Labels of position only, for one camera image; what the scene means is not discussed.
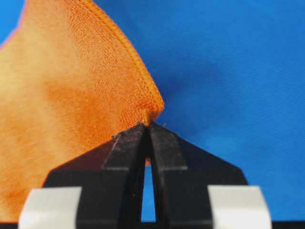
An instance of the knit fabric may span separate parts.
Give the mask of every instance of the knit fabric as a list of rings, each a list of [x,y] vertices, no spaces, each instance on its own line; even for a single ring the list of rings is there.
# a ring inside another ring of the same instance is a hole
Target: knit fabric
[[[137,52],[90,0],[26,2],[0,50],[0,100],[5,222],[51,169],[163,110]]]

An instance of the orange fabric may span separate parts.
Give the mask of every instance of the orange fabric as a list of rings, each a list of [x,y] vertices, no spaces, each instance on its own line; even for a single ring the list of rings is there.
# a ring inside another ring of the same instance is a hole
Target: orange fabric
[[[0,221],[54,167],[163,109],[130,42],[90,0],[28,0],[0,50]]]

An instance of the stitched seam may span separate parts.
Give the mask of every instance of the stitched seam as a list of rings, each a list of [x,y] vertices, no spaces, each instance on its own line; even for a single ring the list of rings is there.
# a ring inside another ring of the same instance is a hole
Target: stitched seam
[[[157,89],[155,83],[150,78],[144,64],[142,63],[138,53],[135,51],[133,45],[130,41],[125,37],[123,32],[119,29],[119,27],[109,18],[109,16],[104,13],[92,0],[79,0],[83,5],[92,12],[102,23],[106,25],[106,27],[113,32],[115,37],[119,40],[121,45],[127,50],[133,64],[136,66],[137,72],[141,76],[141,82],[144,87],[146,87],[149,92],[150,98],[153,100],[154,108],[158,110],[160,113],[164,108],[164,102],[160,95],[159,90]],[[153,112],[153,118],[157,117],[157,113]]]

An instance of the white tape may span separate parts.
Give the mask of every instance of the white tape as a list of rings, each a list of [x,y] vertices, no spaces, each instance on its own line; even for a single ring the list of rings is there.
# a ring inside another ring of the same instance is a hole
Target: white tape
[[[75,229],[81,187],[32,189],[18,229]]]
[[[258,186],[209,185],[213,229],[271,229],[268,207]]]

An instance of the blue background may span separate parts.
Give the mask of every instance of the blue background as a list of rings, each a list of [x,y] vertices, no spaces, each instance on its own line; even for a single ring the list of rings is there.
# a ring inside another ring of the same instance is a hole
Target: blue background
[[[22,7],[12,2],[1,2],[0,41]],[[273,220],[305,220],[305,1],[95,2],[155,80],[166,105],[158,123],[240,167]]]

